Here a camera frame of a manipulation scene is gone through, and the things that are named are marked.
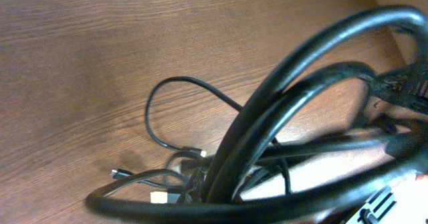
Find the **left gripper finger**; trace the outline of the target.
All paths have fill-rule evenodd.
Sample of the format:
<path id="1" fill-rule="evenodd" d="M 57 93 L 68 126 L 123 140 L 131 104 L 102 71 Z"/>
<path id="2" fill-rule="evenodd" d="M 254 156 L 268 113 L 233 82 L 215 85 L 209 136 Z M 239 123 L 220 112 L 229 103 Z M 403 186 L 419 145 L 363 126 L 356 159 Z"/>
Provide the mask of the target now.
<path id="1" fill-rule="evenodd" d="M 390 104 L 427 115 L 427 63 L 413 63 L 379 74 L 369 94 Z"/>

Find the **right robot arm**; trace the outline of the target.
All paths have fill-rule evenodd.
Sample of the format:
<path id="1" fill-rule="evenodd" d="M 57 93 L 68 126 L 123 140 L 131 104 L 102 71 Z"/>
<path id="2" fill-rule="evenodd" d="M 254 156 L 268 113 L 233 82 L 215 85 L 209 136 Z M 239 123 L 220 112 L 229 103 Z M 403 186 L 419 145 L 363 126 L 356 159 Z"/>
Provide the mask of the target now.
<path id="1" fill-rule="evenodd" d="M 340 223 L 426 224 L 427 175 L 411 175 L 392 187 L 384 187 Z"/>

